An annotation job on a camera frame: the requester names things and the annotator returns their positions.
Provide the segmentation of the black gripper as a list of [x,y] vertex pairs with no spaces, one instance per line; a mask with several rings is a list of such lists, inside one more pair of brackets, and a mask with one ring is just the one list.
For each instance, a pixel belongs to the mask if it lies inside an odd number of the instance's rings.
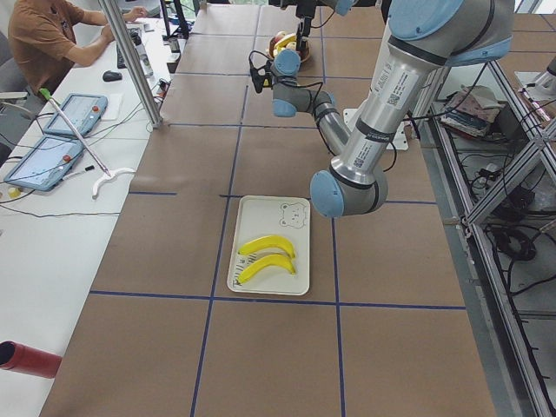
[[309,36],[314,19],[314,0],[298,0],[295,15],[300,20],[296,32],[297,36],[299,38]]

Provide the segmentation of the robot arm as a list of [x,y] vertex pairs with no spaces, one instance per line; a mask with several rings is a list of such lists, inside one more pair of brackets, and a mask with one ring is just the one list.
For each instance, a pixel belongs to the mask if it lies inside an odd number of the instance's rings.
[[388,192],[379,161],[429,74],[503,57],[510,50],[513,18],[512,1],[391,2],[381,71],[353,128],[331,95],[298,85],[299,55],[281,52],[270,65],[275,115],[311,114],[335,154],[311,180],[314,208],[332,218],[378,209]]

